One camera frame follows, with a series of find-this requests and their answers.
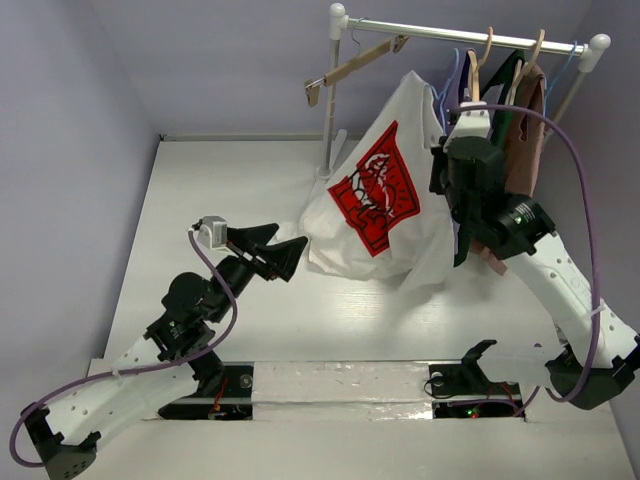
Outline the light blue wire hanger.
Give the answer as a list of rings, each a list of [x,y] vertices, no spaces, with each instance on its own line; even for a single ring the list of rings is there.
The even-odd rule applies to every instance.
[[[432,86],[433,109],[440,126],[445,134],[450,132],[447,111],[450,101],[457,103],[457,85],[459,83],[458,73],[461,69],[461,53],[458,48],[451,50],[447,57],[442,81],[436,86]]]

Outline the white t shirt red print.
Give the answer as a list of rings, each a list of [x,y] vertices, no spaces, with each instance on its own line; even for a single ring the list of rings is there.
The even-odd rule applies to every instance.
[[[443,282],[453,269],[454,228],[447,201],[429,190],[430,148],[442,134],[431,86],[407,73],[277,240],[306,236],[308,260],[324,274],[354,280],[401,275],[403,291]]]

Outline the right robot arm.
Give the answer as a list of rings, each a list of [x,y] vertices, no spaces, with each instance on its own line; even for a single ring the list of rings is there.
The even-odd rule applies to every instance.
[[[474,242],[488,248],[533,293],[558,335],[553,346],[521,350],[480,341],[460,361],[462,384],[482,392],[502,381],[527,383],[581,410],[622,393],[639,368],[639,334],[576,267],[541,205],[506,189],[503,152],[478,136],[443,137],[431,151],[429,189],[446,198],[458,226],[454,264],[467,259]]]

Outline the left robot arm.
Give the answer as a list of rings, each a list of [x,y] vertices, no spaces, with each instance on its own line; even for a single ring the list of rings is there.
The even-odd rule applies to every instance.
[[[10,435],[12,459],[50,479],[75,479],[100,448],[169,403],[223,389],[216,348],[239,316],[238,299],[254,277],[288,282],[308,239],[274,242],[276,223],[231,228],[205,216],[187,231],[208,276],[183,272],[161,300],[162,315],[108,370],[64,385],[27,406]]]

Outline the brown t shirt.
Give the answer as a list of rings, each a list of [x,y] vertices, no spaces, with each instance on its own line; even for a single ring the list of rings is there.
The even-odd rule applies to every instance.
[[[482,88],[481,99],[488,104],[505,104],[515,72],[523,63],[519,52],[508,57]],[[543,114],[545,89],[544,72],[535,66],[521,81],[514,105]],[[490,141],[505,155],[506,190],[531,197],[538,178],[545,124],[512,111],[493,111],[491,118]]]

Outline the purple t shirt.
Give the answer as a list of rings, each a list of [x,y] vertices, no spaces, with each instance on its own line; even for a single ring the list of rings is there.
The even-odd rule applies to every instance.
[[[466,55],[467,51],[468,50],[465,50],[464,52],[462,52],[460,50],[460,53],[461,53],[461,69],[460,69],[460,72],[458,73],[459,83],[457,85],[457,103],[454,104],[452,101],[450,101],[449,110],[447,111],[447,117],[448,117],[449,125],[450,125],[450,132],[453,129],[453,125],[452,125],[451,120],[450,120],[451,111],[453,109],[457,108],[463,102],[471,102],[471,100],[469,98],[469,88],[468,88],[469,60],[467,59],[467,55]]]

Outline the wooden hanger with purple shirt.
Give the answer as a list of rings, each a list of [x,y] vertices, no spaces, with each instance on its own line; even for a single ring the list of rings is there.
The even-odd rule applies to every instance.
[[[485,42],[485,50],[481,58],[477,57],[473,49],[469,49],[466,53],[469,60],[468,70],[468,88],[469,98],[472,102],[478,103],[481,99],[480,94],[480,69],[486,63],[493,45],[494,29],[490,26],[487,30],[487,39]]]

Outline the wooden hanger with green shirt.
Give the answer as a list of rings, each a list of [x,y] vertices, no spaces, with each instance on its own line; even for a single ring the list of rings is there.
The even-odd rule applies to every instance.
[[[521,81],[523,80],[523,78],[526,77],[529,74],[529,72],[532,70],[532,68],[536,65],[536,61],[540,54],[542,43],[544,42],[544,39],[545,39],[545,35],[546,35],[546,31],[544,29],[540,29],[538,34],[538,39],[534,44],[532,54],[529,60],[525,61],[522,64],[522,66],[515,72],[514,79],[512,81],[511,87],[507,94],[507,98],[505,100],[506,105],[515,104],[518,87]]]

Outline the beige wooden clip hanger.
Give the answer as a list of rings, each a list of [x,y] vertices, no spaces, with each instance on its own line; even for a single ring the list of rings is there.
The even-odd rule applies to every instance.
[[[350,18],[347,15],[342,17],[332,17],[329,20],[329,39],[331,41],[331,45],[334,47],[333,52],[330,54],[330,64],[332,65],[332,68],[319,79],[308,79],[304,82],[304,91],[307,105],[309,107],[315,107],[317,105],[321,87],[334,87],[339,81],[345,79],[355,71],[371,64],[381,56],[389,52],[398,53],[410,38],[409,35],[402,34],[399,31],[394,31],[391,27],[382,27],[380,32],[394,33],[394,36],[366,51],[362,51],[359,47],[358,54],[356,56],[344,63],[338,64],[342,32],[344,30],[349,30],[350,32],[354,32],[355,30],[374,32],[376,31],[374,25],[380,26],[381,23],[373,22],[365,18]]]

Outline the white metal clothes rack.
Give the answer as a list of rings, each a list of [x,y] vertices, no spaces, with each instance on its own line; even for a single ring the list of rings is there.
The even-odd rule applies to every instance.
[[[346,7],[339,3],[335,2],[331,4],[329,7],[329,20],[332,17],[342,17],[347,15]],[[381,25],[374,25],[376,28],[376,33],[380,32],[382,27],[391,27],[394,31],[399,31],[402,34],[407,34],[412,37],[426,38],[426,39],[435,39],[441,41],[450,41],[450,42],[459,42],[465,44],[474,44],[474,45],[485,45],[487,39],[487,32],[471,32],[464,30],[455,30],[455,29],[447,29],[447,28],[437,28],[437,27],[428,27],[428,26],[419,26],[419,25],[411,25],[411,24],[403,24],[397,22],[388,22],[388,21],[378,21],[378,20],[370,20],[373,22],[380,22]],[[522,50],[533,50],[534,44],[537,39],[527,39],[513,36],[505,36],[505,35],[497,35],[494,33],[493,36],[493,47],[496,48],[511,48],[511,49],[522,49]],[[561,42],[553,42],[549,40],[544,40],[542,43],[542,48],[540,53],[546,54],[555,54],[555,55],[563,55],[567,57],[574,58],[578,61],[577,69],[573,82],[567,92],[564,94],[561,102],[559,103],[556,111],[554,112],[553,120],[558,122],[565,115],[566,110],[571,104],[573,98],[575,97],[577,91],[582,85],[587,74],[591,73],[596,66],[598,65],[601,57],[607,51],[607,49],[611,46],[612,40],[611,37],[607,34],[597,34],[593,36],[589,42],[584,44],[570,44],[570,43],[561,43]],[[332,68],[330,64],[330,54],[333,52],[334,47],[331,45],[331,41],[329,39],[329,68]],[[340,133],[336,135],[334,133],[334,118],[335,118],[335,109],[336,109],[336,88],[337,84],[334,87],[329,87],[327,89],[326,94],[326,107],[325,107],[325,119],[324,119],[324,130],[323,130],[323,161],[319,167],[319,176],[321,178],[326,178],[330,173],[333,172],[333,164],[332,161],[337,158],[337,155],[340,153],[344,140],[346,138],[345,133]]]

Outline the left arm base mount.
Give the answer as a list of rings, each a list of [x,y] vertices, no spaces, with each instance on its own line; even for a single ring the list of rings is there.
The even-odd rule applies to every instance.
[[[253,418],[253,362],[225,363],[214,386],[175,400],[158,410],[164,420],[244,421]]]

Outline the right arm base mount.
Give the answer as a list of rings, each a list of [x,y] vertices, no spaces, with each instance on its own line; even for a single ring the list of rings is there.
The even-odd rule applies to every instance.
[[[461,360],[432,364],[423,384],[432,400],[435,419],[475,420],[523,418],[522,394],[517,384],[492,382],[481,371],[478,361],[496,340],[483,340],[469,349]]]

